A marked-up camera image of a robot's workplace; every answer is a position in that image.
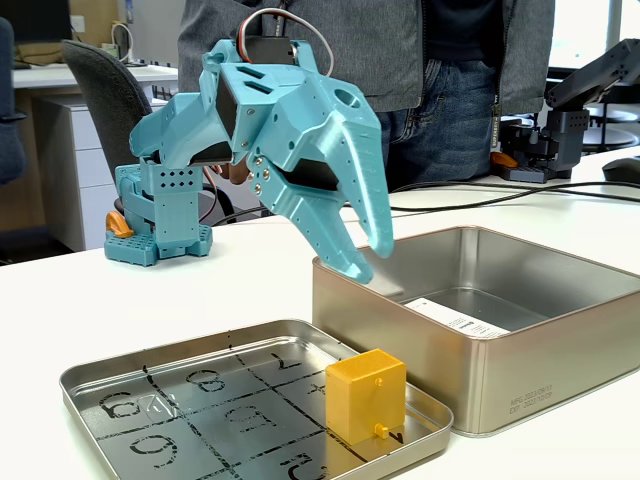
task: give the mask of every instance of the window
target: window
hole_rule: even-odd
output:
[[[640,1],[622,1],[622,22],[620,24],[620,40],[625,38],[640,39]]]
[[[609,5],[610,0],[556,0],[552,67],[581,68],[607,50]],[[629,28],[637,29],[638,25],[636,20]]]

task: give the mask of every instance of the metal tin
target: metal tin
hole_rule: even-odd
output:
[[[454,429],[495,434],[640,366],[640,277],[475,227],[406,238],[369,286],[316,258],[313,323],[407,364]],[[427,298],[511,333],[474,338],[405,304]]]
[[[379,479],[443,450],[451,411],[407,384],[404,427],[349,446],[325,368],[356,352],[282,320],[71,368],[64,401],[122,480]]]

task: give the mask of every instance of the orange part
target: orange part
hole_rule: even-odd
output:
[[[506,153],[491,152],[491,165],[502,165],[508,168],[517,168],[518,162]]]
[[[113,232],[118,238],[133,237],[133,230],[120,212],[116,211],[107,213],[107,231]]]

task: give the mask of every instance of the desk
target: desk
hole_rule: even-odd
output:
[[[639,153],[640,147],[585,158],[574,181],[601,180],[602,165]],[[394,195],[392,203],[435,207],[504,194],[455,187]],[[639,208],[544,194],[397,218],[394,229],[399,238],[479,225],[640,274],[640,255],[632,253],[640,245],[640,225],[633,220]],[[364,244],[353,212],[345,210],[344,218],[354,241]],[[272,217],[216,228],[213,237],[208,258],[178,258],[148,269],[109,262],[101,250],[0,268],[4,477],[108,478],[63,406],[57,382],[66,368],[269,320],[311,320],[314,252],[292,225]],[[251,252],[260,252],[259,267]],[[114,296],[121,296],[121,306]],[[189,301],[182,301],[185,296]],[[397,478],[637,479],[639,395],[640,375],[632,375],[495,437],[453,435],[444,455]]]
[[[141,85],[178,81],[177,68],[149,65],[146,67],[133,67],[129,71]],[[62,64],[13,71],[13,88],[16,90],[22,88],[75,87],[77,85],[78,82],[76,82],[69,67]]]
[[[175,68],[148,66],[131,68],[130,71],[146,89],[148,96],[151,95],[151,85],[177,87],[178,70]],[[0,188],[0,232],[41,227],[45,224],[32,100],[43,95],[79,93],[76,80],[66,65],[14,70],[13,81],[16,108],[27,114],[19,127],[28,164],[22,178]]]

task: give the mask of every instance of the wire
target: wire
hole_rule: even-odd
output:
[[[129,30],[129,27],[127,27],[124,23],[119,23],[119,22],[114,23],[111,26],[111,43],[113,43],[114,45],[117,45],[115,31],[116,31],[116,28],[118,27],[124,28],[129,33],[129,50],[127,51],[127,54],[124,57],[120,58],[119,60],[122,62],[128,58],[130,62],[133,62],[133,58],[131,58],[133,56],[133,33],[131,33],[131,30]]]
[[[78,39],[78,41],[79,41],[80,43],[84,43],[84,42],[82,41],[82,39],[80,38],[80,35],[78,35],[78,32],[76,31],[76,29],[75,29],[75,28],[73,28],[73,25],[71,25],[71,31],[74,33],[74,35],[76,36],[76,38]]]
[[[211,205],[211,208],[207,210],[207,213],[205,213],[203,216],[200,217],[200,220],[199,220],[200,222],[205,218],[207,218],[209,215],[211,215],[211,212],[213,212],[213,209],[216,208],[216,204],[218,203],[218,187],[216,187],[216,182],[213,181],[213,177],[209,173],[208,169],[209,167],[205,166],[202,169],[202,171],[204,172],[204,176],[207,177],[207,180],[209,180],[209,183],[213,187],[213,191],[215,192],[215,197],[213,199],[213,204]]]
[[[229,220],[233,220],[234,218],[238,218],[238,217],[241,217],[243,215],[248,215],[250,213],[262,212],[262,211],[264,211],[266,209],[267,209],[267,207],[253,207],[253,208],[248,208],[247,210],[240,210],[239,212],[232,213],[231,215],[227,215],[226,217],[221,218],[216,223],[211,225],[211,227],[218,227],[218,226],[222,225],[223,223],[227,223]]]
[[[292,21],[294,21],[296,23],[299,23],[300,25],[303,25],[303,26],[307,27],[314,34],[316,34],[316,36],[318,38],[320,38],[320,41],[324,45],[324,48],[327,49],[327,53],[329,54],[329,69],[327,70],[327,73],[325,73],[325,75],[327,77],[331,76],[331,74],[333,73],[333,67],[335,65],[335,58],[333,56],[333,50],[331,50],[331,46],[329,45],[329,42],[327,42],[327,39],[324,38],[324,35],[322,35],[322,33],[320,33],[320,31],[316,27],[311,25],[305,19],[300,18],[297,15],[294,15],[293,13],[288,12],[286,10],[282,10],[280,8],[263,8],[261,10],[257,10],[256,12],[252,13],[251,15],[249,15],[245,19],[245,21],[242,22],[242,24],[240,25],[240,29],[238,30],[238,53],[240,54],[240,56],[242,57],[242,59],[245,62],[253,63],[251,61],[251,59],[249,58],[249,54],[247,53],[246,33],[245,33],[246,30],[247,30],[247,26],[256,17],[259,17],[261,15],[265,15],[265,14],[272,14],[272,15],[275,15],[275,16],[287,18],[287,19],[292,20]]]
[[[488,205],[494,205],[497,203],[508,202],[510,200],[515,200],[517,198],[527,197],[529,195],[533,195],[536,193],[544,193],[544,192],[556,192],[556,193],[566,193],[570,195],[584,196],[584,197],[594,197],[594,198],[604,198],[607,200],[619,200],[623,202],[632,202],[632,203],[640,203],[640,198],[627,197],[623,195],[609,195],[605,193],[592,193],[592,192],[576,192],[570,189],[578,188],[578,187],[595,187],[595,186],[614,186],[614,187],[628,187],[640,189],[640,185],[636,185],[633,183],[624,183],[624,182],[583,182],[583,183],[574,183],[570,185],[549,185],[547,187],[528,187],[525,185],[500,185],[495,183],[470,183],[470,182],[425,182],[425,183],[414,183],[412,185],[407,185],[405,187],[398,188],[394,190],[392,193],[400,193],[406,192],[410,190],[418,190],[421,188],[438,188],[438,187],[453,187],[453,186],[465,186],[465,187],[482,187],[482,188],[498,188],[498,189],[507,189],[507,190],[526,190],[525,192],[518,193],[516,195],[508,195],[506,197],[495,198],[492,200],[485,200],[483,202],[475,202],[475,203],[466,203],[462,205],[448,205],[444,207],[416,207],[416,208],[408,208],[408,207],[391,207],[391,210],[395,212],[413,212],[414,214],[421,213],[436,213],[436,212],[446,212],[453,210],[465,210],[471,208],[479,208]],[[353,208],[352,205],[346,204],[345,207]],[[267,210],[266,207],[255,207],[250,208],[248,210],[242,210],[234,213],[233,215],[229,215],[218,222],[216,222],[213,226],[217,227],[218,225],[222,225],[228,220],[232,220],[241,215],[245,215],[247,213],[261,212]]]

